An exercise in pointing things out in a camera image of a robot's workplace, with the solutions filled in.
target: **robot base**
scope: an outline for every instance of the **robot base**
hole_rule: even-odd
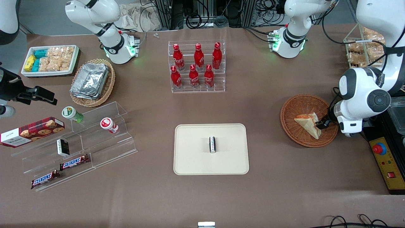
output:
[[[111,61],[115,64],[124,64],[133,57],[138,56],[139,40],[137,39],[136,41],[138,42],[136,43],[133,36],[125,33],[121,35],[124,38],[124,45],[118,50],[116,54],[111,54],[104,48],[107,57],[110,58]]]
[[[302,49],[304,49],[305,40],[301,44],[297,43],[298,45],[296,47],[291,47],[283,37],[285,29],[286,27],[282,27],[281,29],[274,30],[267,35],[267,40],[273,41],[273,43],[269,43],[269,48],[270,51],[277,52],[281,57],[294,58],[300,53],[300,51],[302,51]]]

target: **brown tablecloth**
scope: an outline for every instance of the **brown tablecloth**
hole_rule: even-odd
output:
[[[353,25],[328,26],[342,39]],[[114,65],[112,96],[127,111],[126,122],[138,152],[43,193],[30,190],[12,149],[0,153],[2,227],[289,227],[324,225],[328,215],[358,222],[357,214],[404,225],[404,196],[390,196],[373,155],[361,137],[341,133],[324,148],[304,148],[284,133],[283,103],[299,93],[327,101],[347,69],[344,47],[311,28],[305,49],[294,59],[269,52],[267,44],[243,29],[149,33],[139,57]],[[226,40],[226,92],[172,94],[168,41]],[[28,35],[29,46],[75,44],[79,65],[106,58],[94,35]],[[24,79],[56,93],[56,107],[42,102],[11,103],[17,114],[0,119],[1,132],[48,116],[61,118],[72,105],[72,77]],[[242,123],[246,126],[250,170],[245,175],[177,176],[173,172],[174,130],[179,124]]]

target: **bread slice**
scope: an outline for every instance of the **bread slice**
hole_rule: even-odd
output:
[[[299,125],[301,125],[312,137],[315,139],[319,139],[319,136],[321,136],[321,130],[317,127],[315,127],[315,123],[318,122],[318,116],[316,113],[310,113],[310,114],[302,114],[296,116],[294,118],[295,122],[297,122]]]

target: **red and white bottle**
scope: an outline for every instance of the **red and white bottle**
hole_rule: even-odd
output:
[[[201,51],[201,44],[196,44],[196,51],[194,52],[194,62],[198,71],[204,69],[204,53]]]
[[[174,89],[179,90],[179,89],[183,88],[183,84],[181,83],[180,73],[177,71],[176,66],[172,66],[170,68],[170,70],[172,71],[171,78],[172,78]]]
[[[222,61],[222,51],[221,51],[221,44],[216,42],[214,45],[214,51],[212,52],[212,67],[215,70],[218,70],[221,67]]]
[[[214,72],[212,72],[212,67],[210,64],[207,64],[207,67],[205,69],[206,69],[204,73],[205,87],[211,89],[212,87],[214,87]]]
[[[184,58],[183,58],[183,53],[180,51],[180,47],[178,44],[173,44],[173,59],[175,60],[175,64],[179,71],[184,70]]]
[[[104,130],[108,130],[110,133],[118,132],[118,125],[116,125],[111,118],[103,118],[100,122],[100,126]]]
[[[193,89],[197,89],[200,87],[198,72],[196,71],[196,66],[194,64],[190,65],[190,73],[188,74],[188,77],[190,77],[190,84]]]

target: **red bottle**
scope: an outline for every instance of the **red bottle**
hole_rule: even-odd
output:
[[[180,51],[179,45],[178,44],[173,44],[173,50],[175,51],[173,53],[173,59],[175,60],[175,64],[179,71],[184,70],[184,58],[183,58],[183,53]]]
[[[222,51],[221,51],[221,44],[216,42],[214,45],[214,51],[212,52],[212,67],[215,70],[218,70],[221,67],[222,61]]]
[[[207,67],[205,69],[206,69],[204,73],[205,86],[208,89],[211,89],[212,87],[214,87],[214,72],[212,72],[210,64],[207,64]]]
[[[197,70],[204,69],[204,53],[201,51],[201,44],[196,44],[196,52],[194,52],[194,61],[196,63]]]
[[[176,67],[172,66],[170,68],[170,70],[172,71],[171,78],[172,78],[174,88],[176,90],[179,90],[179,89],[183,88],[183,84],[181,83],[180,73],[177,72]]]
[[[196,71],[196,66],[194,64],[190,65],[190,73],[188,74],[190,77],[191,87],[197,89],[200,87],[200,81],[198,80],[198,72]]]

